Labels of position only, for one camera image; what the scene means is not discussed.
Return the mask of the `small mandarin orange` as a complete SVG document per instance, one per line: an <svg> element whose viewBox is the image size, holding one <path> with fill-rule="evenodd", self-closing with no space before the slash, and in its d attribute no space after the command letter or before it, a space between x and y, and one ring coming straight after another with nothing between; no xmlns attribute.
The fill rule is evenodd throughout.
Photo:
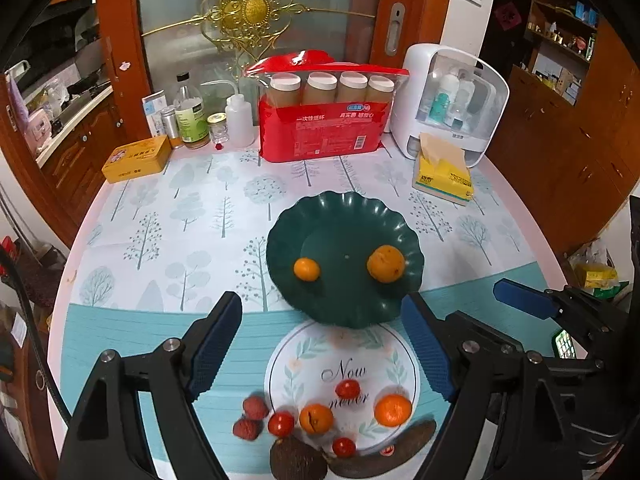
<svg viewBox="0 0 640 480"><path fill-rule="evenodd" d="M395 428L408 422L412 403L399 393L386 394L375 404L374 418L380 426Z"/></svg>

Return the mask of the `dark brown banana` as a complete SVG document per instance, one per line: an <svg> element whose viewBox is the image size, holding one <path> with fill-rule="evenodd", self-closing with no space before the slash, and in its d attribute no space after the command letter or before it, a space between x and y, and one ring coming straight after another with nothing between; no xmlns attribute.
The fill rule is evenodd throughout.
<svg viewBox="0 0 640 480"><path fill-rule="evenodd" d="M404 430L390 445L379 451L352 457L331 457L322 455L329 470L339 477L347 479L369 479L386 474L418 454L437 429L434 419L423 419Z"/></svg>

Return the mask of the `red lychee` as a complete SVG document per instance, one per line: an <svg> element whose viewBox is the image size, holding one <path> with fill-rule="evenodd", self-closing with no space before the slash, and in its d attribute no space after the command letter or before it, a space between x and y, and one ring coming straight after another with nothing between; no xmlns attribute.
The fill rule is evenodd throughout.
<svg viewBox="0 0 640 480"><path fill-rule="evenodd" d="M242 417L232 427L232 434L245 441L255 441L262 432L262 422Z"/></svg>
<svg viewBox="0 0 640 480"><path fill-rule="evenodd" d="M244 399L242 409L244 416L249 420L254 420L255 422L264 420L270 413L270 409L268 408L264 398L257 394L253 394L252 396L248 396Z"/></svg>

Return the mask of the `red cherry tomato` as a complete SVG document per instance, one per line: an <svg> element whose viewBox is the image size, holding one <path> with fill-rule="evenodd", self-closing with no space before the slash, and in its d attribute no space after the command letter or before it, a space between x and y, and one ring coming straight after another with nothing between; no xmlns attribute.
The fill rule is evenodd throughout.
<svg viewBox="0 0 640 480"><path fill-rule="evenodd" d="M344 379L335 387L335 394L341 400L354 400L360 395L361 388L356 379Z"/></svg>

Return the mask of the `cherry tomato bottom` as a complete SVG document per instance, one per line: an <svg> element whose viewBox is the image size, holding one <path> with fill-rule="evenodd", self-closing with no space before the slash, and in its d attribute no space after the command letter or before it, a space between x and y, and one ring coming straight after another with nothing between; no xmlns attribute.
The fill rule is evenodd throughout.
<svg viewBox="0 0 640 480"><path fill-rule="evenodd" d="M332 443L332 451L338 458L349 458L356 454L356 444L348 437L339 437Z"/></svg>

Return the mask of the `dark avocado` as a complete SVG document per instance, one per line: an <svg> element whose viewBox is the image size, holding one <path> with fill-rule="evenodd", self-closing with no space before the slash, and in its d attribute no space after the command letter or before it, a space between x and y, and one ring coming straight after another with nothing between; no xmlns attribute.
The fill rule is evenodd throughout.
<svg viewBox="0 0 640 480"><path fill-rule="evenodd" d="M270 448L270 470L277 480L322 480L328 464L323 455L296 437L278 439Z"/></svg>

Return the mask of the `mandarin with stem mark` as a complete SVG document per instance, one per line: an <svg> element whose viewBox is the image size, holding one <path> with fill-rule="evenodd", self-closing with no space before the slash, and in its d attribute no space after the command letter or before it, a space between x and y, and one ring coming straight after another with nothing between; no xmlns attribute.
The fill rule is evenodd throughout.
<svg viewBox="0 0 640 480"><path fill-rule="evenodd" d="M306 434L321 436L333 427L334 416L331 409L320 403L306 405L299 413L298 422Z"/></svg>

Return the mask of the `large orange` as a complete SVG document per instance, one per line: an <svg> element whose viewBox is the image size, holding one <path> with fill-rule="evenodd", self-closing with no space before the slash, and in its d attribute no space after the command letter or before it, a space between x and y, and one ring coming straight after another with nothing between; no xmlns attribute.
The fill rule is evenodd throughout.
<svg viewBox="0 0 640 480"><path fill-rule="evenodd" d="M395 246L382 245L369 256L367 270L370 277L379 283L395 283L405 273L406 258Z"/></svg>

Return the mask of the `small orange kumquat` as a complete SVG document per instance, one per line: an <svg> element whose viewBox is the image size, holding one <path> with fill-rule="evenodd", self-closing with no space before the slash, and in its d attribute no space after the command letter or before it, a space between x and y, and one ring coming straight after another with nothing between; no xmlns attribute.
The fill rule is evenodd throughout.
<svg viewBox="0 0 640 480"><path fill-rule="evenodd" d="M294 262L293 272L296 278L306 283L317 281L321 275L319 263L306 257L298 258Z"/></svg>

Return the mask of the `yellow tissue pack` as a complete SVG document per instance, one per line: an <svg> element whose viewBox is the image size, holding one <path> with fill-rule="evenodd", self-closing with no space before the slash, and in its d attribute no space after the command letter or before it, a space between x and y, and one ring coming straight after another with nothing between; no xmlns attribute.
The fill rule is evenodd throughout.
<svg viewBox="0 0 640 480"><path fill-rule="evenodd" d="M461 206L474 197L471 174L462 149L426 132L420 134L412 186Z"/></svg>

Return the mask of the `dark green scalloped plate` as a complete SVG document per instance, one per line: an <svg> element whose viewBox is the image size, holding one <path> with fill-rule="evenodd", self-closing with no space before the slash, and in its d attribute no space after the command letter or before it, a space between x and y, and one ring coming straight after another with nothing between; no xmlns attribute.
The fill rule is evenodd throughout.
<svg viewBox="0 0 640 480"><path fill-rule="evenodd" d="M368 258L382 245L406 258L395 283L379 283L368 273ZM319 263L317 281L294 275L302 257ZM301 198L280 213L267 237L267 268L283 299L319 323L356 330L398 318L402 298L421 288L424 262L418 234L402 214L355 192Z"/></svg>

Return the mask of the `small metal can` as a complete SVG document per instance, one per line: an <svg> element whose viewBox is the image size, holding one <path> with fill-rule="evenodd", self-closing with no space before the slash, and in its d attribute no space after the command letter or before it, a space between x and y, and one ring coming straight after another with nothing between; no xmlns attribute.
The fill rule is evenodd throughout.
<svg viewBox="0 0 640 480"><path fill-rule="evenodd" d="M160 111L160 120L163 124L164 133L168 137L171 148L180 148L182 145L181 134L178 127L175 107L168 106Z"/></svg>

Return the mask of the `white squeeze bottle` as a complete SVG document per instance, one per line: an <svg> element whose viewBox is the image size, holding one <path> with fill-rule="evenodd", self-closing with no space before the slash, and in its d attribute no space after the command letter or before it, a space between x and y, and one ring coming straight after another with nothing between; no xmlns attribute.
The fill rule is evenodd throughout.
<svg viewBox="0 0 640 480"><path fill-rule="evenodd" d="M231 80L216 79L205 81L202 86L229 86L233 90L224 108L229 140L236 148L249 148L257 139L257 130L253 124L250 102L247 102L245 96L239 92L236 83Z"/></svg>

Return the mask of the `white blue carton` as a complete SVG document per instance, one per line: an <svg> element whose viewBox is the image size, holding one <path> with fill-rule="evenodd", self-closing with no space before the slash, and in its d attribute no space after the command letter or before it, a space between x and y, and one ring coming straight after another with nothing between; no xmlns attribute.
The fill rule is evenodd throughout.
<svg viewBox="0 0 640 480"><path fill-rule="evenodd" d="M167 107L165 91L160 90L145 96L141 102L151 136L161 136L164 133L162 110Z"/></svg>

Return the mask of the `red paper cup package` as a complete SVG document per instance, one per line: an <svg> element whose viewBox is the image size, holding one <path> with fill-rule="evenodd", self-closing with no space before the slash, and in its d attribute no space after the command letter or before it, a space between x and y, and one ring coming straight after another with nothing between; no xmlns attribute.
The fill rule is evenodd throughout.
<svg viewBox="0 0 640 480"><path fill-rule="evenodd" d="M262 86L262 158L301 162L375 151L409 71L337 62L324 51L303 50L263 58L244 76Z"/></svg>

